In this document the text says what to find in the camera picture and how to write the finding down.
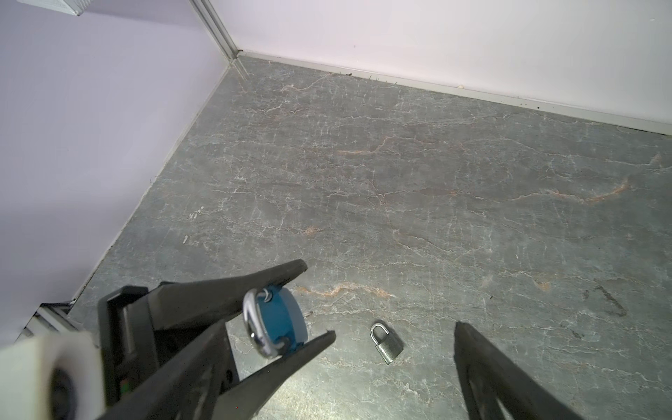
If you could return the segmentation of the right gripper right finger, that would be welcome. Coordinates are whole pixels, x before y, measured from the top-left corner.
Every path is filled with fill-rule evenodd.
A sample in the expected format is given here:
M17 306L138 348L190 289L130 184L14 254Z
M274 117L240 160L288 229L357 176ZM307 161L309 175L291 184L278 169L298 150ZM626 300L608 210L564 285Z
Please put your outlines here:
M472 325L454 329L454 361L471 419L579 419Z

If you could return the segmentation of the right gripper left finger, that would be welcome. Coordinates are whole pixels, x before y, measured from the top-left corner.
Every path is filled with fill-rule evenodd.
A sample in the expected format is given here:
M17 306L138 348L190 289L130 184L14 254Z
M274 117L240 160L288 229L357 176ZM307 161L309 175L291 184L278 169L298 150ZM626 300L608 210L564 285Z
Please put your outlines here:
M210 419L231 388L231 349L226 324L208 327L102 419Z

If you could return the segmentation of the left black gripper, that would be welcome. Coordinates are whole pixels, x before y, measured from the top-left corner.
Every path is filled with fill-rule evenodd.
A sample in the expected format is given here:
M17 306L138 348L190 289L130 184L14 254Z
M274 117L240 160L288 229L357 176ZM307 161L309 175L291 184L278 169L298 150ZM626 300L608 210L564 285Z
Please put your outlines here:
M238 316L248 291L288 285L307 270L307 263L296 259L232 278L164 282L153 290L124 286L101 299L99 329L108 407L127 397L208 327ZM336 332L327 331L240 383L229 342L231 388L217 399L213 419L252 419L291 376L335 340Z

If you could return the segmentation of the blue padlock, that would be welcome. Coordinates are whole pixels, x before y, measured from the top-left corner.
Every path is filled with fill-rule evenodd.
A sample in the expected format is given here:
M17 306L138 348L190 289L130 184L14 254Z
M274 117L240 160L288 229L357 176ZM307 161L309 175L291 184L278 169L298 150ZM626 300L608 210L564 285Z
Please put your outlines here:
M266 359L289 355L308 341L304 315L285 287L249 290L243 298L243 323L257 352Z

